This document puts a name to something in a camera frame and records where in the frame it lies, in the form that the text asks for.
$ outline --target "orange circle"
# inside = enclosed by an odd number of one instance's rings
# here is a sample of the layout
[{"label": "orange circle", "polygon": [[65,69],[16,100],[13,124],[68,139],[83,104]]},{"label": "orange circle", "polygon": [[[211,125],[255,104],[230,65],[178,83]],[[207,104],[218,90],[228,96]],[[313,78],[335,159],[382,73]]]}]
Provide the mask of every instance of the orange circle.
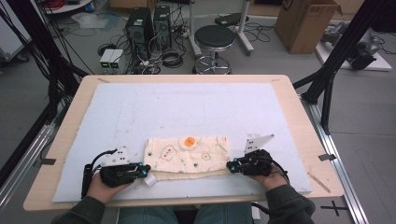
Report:
[{"label": "orange circle", "polygon": [[186,147],[192,147],[192,145],[194,145],[194,143],[195,143],[195,139],[193,137],[188,137],[184,141],[184,145],[186,145]]}]

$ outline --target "hand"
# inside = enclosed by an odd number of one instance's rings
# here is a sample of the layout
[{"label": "hand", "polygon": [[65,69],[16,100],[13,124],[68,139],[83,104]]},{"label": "hand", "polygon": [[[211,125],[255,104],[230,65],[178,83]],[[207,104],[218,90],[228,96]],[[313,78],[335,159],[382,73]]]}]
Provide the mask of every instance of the hand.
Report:
[{"label": "hand", "polygon": [[289,184],[286,178],[280,172],[279,168],[275,167],[274,165],[272,173],[268,176],[250,175],[249,177],[261,183],[267,190]]},{"label": "hand", "polygon": [[111,188],[102,182],[102,178],[97,173],[92,178],[87,196],[93,197],[101,203],[109,203],[116,193],[128,188],[131,184]]}]

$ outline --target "black cross mark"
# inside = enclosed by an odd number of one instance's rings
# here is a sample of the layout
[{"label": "black cross mark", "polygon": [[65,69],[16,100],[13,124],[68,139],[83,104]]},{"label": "black cross mark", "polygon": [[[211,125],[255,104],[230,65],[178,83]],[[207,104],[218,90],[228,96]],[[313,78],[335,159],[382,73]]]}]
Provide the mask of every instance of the black cross mark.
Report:
[{"label": "black cross mark", "polygon": [[335,206],[335,202],[332,201],[332,206],[321,206],[321,209],[334,209],[335,214],[339,217],[340,214],[338,213],[338,210],[347,210],[347,207],[337,207]]}]

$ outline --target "round stool seat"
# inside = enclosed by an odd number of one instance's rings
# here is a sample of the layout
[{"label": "round stool seat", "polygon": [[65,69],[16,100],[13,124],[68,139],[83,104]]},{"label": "round stool seat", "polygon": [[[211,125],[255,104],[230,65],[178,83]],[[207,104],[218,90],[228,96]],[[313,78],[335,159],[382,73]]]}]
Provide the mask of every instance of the round stool seat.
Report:
[{"label": "round stool seat", "polygon": [[204,49],[227,49],[235,41],[230,29],[220,25],[208,25],[195,32],[195,43]]}]

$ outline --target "person's left hand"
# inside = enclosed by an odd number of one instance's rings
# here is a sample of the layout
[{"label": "person's left hand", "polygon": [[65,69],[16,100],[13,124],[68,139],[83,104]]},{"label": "person's left hand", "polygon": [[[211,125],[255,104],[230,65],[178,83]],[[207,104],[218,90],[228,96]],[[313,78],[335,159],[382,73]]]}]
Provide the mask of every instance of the person's left hand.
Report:
[{"label": "person's left hand", "polygon": [[111,188],[102,182],[102,178],[99,173],[97,173],[92,178],[87,196],[93,197],[101,203],[109,203],[116,193],[128,188],[131,184]]}]

